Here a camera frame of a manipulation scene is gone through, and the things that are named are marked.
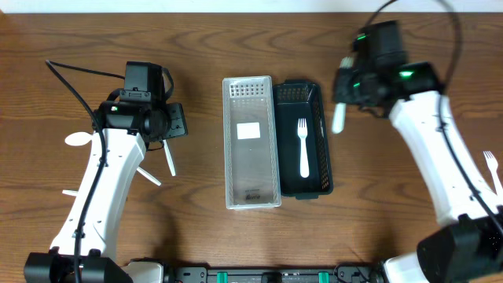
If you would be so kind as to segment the white plastic fork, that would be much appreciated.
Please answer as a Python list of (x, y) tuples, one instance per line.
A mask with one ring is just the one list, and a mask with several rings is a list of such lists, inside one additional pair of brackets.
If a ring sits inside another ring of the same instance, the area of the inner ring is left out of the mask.
[(299, 158), (299, 173), (302, 178), (308, 178), (310, 175), (308, 155), (307, 155), (307, 120), (299, 118), (297, 134), (300, 140), (300, 158)]

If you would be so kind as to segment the pale green plastic fork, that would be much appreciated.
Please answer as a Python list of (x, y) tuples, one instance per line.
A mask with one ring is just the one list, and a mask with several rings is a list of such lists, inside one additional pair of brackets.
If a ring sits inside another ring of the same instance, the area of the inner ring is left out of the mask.
[(353, 57), (345, 57), (341, 60), (339, 69), (336, 73), (334, 83), (334, 102), (336, 103), (334, 116), (332, 119), (332, 132), (339, 134), (343, 131), (346, 115), (346, 104), (340, 99), (347, 92), (347, 85), (351, 80)]

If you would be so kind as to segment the white spoon under left arm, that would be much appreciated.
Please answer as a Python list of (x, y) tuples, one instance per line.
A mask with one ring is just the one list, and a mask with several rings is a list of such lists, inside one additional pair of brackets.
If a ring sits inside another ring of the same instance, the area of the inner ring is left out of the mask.
[(64, 142), (66, 145), (78, 147), (88, 144), (92, 140), (93, 135), (87, 132), (75, 132), (68, 135)]

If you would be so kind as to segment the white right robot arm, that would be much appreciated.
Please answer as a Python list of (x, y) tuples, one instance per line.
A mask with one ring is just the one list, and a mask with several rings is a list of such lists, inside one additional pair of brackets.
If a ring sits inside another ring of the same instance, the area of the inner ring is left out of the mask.
[(332, 130), (343, 129), (348, 105), (373, 106), (400, 133), (428, 188), (440, 230), (415, 252), (384, 260), (370, 282), (468, 282), (502, 271), (502, 191), (475, 165), (449, 98), (428, 62), (366, 66), (342, 59), (335, 81)]

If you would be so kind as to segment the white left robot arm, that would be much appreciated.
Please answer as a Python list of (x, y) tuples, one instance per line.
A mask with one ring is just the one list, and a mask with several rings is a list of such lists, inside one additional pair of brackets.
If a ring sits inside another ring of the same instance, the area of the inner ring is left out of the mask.
[(95, 111), (86, 172), (72, 209), (46, 253), (32, 252), (27, 282), (173, 282), (175, 272), (158, 259), (116, 263), (124, 205), (149, 144), (187, 133), (179, 103), (104, 101)]

